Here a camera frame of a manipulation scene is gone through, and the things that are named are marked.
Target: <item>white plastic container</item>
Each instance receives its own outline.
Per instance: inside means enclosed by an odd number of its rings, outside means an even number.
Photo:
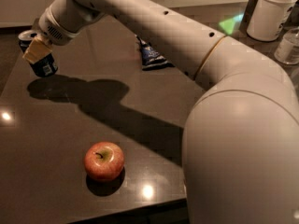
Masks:
[[[259,0],[247,30],[248,35],[261,41],[278,38],[297,0]]]
[[[299,63],[299,28],[291,29],[283,36],[274,56],[281,63]]]

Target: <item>table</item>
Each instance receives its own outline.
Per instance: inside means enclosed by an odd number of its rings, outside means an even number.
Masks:
[[[221,31],[241,16],[230,35],[271,57],[278,42],[246,35],[246,7],[175,10]],[[21,56],[0,97],[0,112],[13,116],[0,122],[2,223],[75,222],[186,197],[181,135],[201,87],[176,68],[142,71],[135,35],[109,16],[55,48],[53,77],[36,77]],[[297,86],[298,67],[287,70]],[[125,155],[120,178],[105,185],[82,162],[100,141]]]

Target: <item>green light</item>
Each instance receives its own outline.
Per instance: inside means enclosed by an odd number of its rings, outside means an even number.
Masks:
[[[230,35],[233,33],[234,31],[234,28],[235,28],[235,24],[237,22],[241,22],[242,19],[243,19],[243,13],[242,14],[239,14],[239,15],[236,15],[234,16],[233,18],[230,18],[230,19],[227,19],[227,20],[224,20],[224,21],[221,21],[219,22],[219,26],[224,30],[224,32],[227,34],[227,35]]]

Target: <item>red apple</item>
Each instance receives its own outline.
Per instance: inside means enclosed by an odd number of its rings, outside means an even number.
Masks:
[[[94,144],[86,153],[84,166],[87,175],[98,182],[114,180],[124,165],[123,152],[119,146],[110,142]]]

